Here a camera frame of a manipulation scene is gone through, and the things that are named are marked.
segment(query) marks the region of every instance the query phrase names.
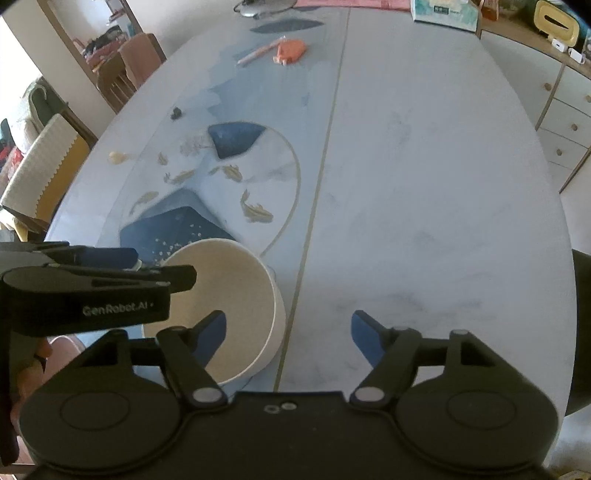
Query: orange object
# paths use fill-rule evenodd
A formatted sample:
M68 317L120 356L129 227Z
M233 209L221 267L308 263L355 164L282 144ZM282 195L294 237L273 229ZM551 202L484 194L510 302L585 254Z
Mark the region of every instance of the orange object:
M307 48L302 40L284 40L277 47L277 55L273 57L273 61L281 65L297 62Z

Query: shelf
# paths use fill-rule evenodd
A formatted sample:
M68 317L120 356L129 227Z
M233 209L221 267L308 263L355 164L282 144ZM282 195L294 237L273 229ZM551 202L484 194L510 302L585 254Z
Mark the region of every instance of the shelf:
M534 31L532 27L520 20L509 20L499 17L499 20L493 22L486 18L481 18L480 28L481 30L517 41L545 53L560 63L565 64L567 67L585 75L588 79L591 79L591 63L581 65L570 58L567 53L560 53L542 34Z

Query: floor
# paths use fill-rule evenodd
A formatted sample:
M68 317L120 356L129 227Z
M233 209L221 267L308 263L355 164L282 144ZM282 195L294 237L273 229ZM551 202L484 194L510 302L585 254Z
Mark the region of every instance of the floor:
M559 475L591 472L591 405L564 418L550 466Z

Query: tissue box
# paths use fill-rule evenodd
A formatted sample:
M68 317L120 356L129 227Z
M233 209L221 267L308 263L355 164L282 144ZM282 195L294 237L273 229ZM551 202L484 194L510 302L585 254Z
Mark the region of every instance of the tissue box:
M414 21L476 31L478 7L469 0L411 0Z

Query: cushion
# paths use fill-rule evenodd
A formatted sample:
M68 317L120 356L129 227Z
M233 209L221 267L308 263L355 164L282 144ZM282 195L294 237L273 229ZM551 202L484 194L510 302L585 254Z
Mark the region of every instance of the cushion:
M31 118L24 118L11 124L10 131L14 139L14 144L25 155L39 136L39 132L35 128Z

